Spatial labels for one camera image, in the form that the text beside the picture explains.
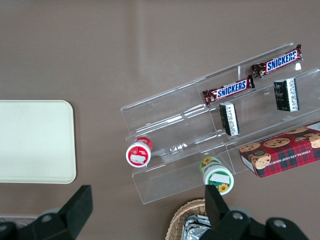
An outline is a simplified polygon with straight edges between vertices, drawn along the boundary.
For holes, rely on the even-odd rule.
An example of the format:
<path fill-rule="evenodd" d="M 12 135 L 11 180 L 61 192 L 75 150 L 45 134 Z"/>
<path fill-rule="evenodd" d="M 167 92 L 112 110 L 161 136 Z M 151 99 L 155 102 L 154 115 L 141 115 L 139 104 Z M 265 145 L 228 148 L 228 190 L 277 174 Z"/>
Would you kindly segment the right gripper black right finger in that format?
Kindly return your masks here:
<path fill-rule="evenodd" d="M 205 210 L 211 229 L 202 240 L 267 240 L 266 226 L 241 210 L 230 210 L 214 185 L 205 186 Z"/>

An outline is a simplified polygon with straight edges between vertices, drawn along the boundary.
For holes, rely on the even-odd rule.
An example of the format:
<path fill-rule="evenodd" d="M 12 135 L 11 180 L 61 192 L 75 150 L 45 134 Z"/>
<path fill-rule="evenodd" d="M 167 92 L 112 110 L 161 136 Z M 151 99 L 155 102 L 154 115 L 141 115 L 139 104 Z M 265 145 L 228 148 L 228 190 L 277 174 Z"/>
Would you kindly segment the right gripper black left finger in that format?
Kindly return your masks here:
<path fill-rule="evenodd" d="M 75 240 L 93 211 L 92 187 L 81 186 L 56 212 L 41 215 L 27 226 L 26 240 Z"/>

